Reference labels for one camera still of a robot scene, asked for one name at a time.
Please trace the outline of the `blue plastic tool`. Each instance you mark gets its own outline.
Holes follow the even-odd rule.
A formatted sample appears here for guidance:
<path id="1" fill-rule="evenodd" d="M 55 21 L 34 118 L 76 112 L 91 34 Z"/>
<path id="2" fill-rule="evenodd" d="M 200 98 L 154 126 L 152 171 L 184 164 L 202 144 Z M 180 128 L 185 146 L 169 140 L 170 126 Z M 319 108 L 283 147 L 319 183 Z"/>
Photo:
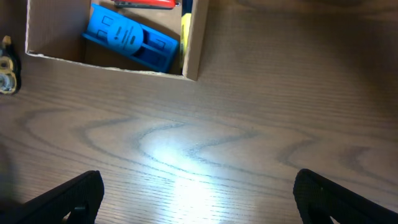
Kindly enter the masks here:
<path id="1" fill-rule="evenodd" d="M 155 72 L 168 72 L 179 42 L 153 28 L 93 3 L 93 13 L 82 36 Z"/>

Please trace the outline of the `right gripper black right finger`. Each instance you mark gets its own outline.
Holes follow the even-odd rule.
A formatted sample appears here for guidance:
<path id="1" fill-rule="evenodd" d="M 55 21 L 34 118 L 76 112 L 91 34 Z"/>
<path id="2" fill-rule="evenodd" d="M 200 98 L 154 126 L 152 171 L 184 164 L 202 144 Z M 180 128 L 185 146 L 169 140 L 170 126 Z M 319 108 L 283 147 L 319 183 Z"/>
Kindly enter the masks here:
<path id="1" fill-rule="evenodd" d="M 309 169 L 301 169 L 297 173 L 293 195 L 305 224 L 397 223 L 396 212 Z"/>

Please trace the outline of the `yellow highlighter pen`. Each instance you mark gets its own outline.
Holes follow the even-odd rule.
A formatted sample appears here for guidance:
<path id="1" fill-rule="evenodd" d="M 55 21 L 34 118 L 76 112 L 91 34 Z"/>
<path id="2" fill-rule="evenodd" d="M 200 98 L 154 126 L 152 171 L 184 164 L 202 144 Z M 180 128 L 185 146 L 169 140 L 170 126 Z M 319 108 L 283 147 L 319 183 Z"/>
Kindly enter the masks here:
<path id="1" fill-rule="evenodd" d="M 192 16 L 193 0 L 181 0 L 181 33 L 180 33 L 180 68 L 183 68 L 185 54 L 187 52 L 188 36 Z"/>

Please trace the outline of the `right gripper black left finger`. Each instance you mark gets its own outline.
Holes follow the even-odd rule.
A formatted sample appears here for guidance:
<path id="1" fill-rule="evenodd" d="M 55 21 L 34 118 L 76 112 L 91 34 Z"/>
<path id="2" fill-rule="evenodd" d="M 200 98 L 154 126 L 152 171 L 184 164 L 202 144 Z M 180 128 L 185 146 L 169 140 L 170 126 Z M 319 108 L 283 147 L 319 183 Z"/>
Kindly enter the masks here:
<path id="1" fill-rule="evenodd" d="M 94 224 L 104 196 L 98 170 L 89 170 L 1 214 L 1 223 Z"/>

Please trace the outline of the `cardboard box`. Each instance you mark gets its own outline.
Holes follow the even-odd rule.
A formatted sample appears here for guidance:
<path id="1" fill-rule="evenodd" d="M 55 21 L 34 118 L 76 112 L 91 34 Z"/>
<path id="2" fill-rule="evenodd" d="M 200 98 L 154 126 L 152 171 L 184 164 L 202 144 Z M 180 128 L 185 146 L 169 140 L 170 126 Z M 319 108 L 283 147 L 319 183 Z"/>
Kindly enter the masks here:
<path id="1" fill-rule="evenodd" d="M 153 28 L 180 44 L 182 7 L 142 9 L 116 7 L 113 0 L 28 0 L 25 51 L 33 57 L 48 58 L 86 67 L 141 73 L 182 80 L 196 80 L 205 32 L 208 1 L 193 1 L 190 32 L 183 68 L 180 46 L 171 69 L 155 72 L 127 57 L 82 36 L 93 13 L 93 3 Z"/>

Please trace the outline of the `black gold tape dispenser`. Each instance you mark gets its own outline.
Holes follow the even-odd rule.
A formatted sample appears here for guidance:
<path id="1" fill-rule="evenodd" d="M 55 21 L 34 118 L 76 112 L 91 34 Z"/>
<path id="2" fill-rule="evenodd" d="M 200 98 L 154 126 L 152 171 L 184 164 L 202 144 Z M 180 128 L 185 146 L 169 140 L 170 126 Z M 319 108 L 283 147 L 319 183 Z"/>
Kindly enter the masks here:
<path id="1" fill-rule="evenodd" d="M 1 94 L 16 94 L 21 84 L 21 61 L 11 37 L 5 35 L 1 41 Z"/>

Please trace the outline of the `red stapler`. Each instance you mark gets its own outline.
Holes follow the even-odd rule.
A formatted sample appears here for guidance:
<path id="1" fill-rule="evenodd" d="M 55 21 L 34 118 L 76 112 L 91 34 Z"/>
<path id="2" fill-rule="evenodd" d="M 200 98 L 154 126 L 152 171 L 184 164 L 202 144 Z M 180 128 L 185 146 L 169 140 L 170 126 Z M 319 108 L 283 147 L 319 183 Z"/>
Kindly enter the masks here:
<path id="1" fill-rule="evenodd" d="M 171 10 L 181 3 L 176 0 L 113 0 L 116 7 Z"/>

